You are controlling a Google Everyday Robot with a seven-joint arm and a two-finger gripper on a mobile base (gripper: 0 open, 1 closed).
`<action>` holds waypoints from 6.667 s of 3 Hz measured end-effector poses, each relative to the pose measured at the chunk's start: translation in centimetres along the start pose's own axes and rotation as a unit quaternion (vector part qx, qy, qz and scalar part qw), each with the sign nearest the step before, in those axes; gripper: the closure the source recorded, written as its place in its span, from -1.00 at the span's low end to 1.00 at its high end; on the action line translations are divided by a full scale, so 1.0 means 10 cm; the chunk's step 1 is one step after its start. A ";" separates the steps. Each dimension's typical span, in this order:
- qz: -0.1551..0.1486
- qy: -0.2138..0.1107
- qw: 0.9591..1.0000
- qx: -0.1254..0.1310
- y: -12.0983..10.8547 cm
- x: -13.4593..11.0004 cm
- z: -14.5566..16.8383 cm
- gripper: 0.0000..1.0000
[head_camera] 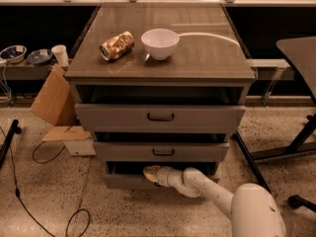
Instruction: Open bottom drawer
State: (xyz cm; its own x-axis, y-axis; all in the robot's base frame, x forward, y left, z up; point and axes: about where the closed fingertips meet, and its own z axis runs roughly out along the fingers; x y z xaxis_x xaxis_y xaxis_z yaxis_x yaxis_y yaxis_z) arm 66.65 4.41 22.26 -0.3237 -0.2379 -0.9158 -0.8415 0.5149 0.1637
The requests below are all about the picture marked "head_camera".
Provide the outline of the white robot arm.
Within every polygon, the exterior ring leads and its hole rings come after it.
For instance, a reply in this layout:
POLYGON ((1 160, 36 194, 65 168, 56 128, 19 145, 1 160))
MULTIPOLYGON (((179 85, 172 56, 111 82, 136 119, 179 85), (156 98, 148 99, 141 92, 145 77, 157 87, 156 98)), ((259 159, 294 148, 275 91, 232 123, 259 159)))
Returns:
POLYGON ((263 187, 247 183, 235 193, 219 186, 201 171, 168 166, 147 166, 144 176, 152 183, 172 187, 189 198, 204 195, 230 220, 233 237, 285 237, 286 229, 273 196, 263 187))

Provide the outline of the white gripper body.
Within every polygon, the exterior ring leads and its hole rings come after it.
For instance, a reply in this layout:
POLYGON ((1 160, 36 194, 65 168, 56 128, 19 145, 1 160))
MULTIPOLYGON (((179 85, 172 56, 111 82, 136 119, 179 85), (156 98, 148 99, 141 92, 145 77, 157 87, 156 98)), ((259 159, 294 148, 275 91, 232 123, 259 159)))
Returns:
POLYGON ((156 183, 163 187, 175 186, 176 173, 171 167, 161 167, 156 172, 156 183))

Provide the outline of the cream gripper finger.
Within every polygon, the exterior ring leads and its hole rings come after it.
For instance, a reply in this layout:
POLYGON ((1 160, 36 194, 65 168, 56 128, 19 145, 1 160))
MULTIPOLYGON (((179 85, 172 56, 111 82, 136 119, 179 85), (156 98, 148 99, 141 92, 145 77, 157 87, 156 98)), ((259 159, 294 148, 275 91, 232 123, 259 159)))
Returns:
POLYGON ((154 174, 144 174, 145 177, 151 181, 152 183, 158 183, 157 179, 156 179, 156 176, 154 174))
POLYGON ((154 173, 156 173, 159 169, 160 169, 160 166, 159 166, 159 165, 146 166, 146 167, 143 169, 143 172, 144 172, 145 174, 154 174, 154 173))

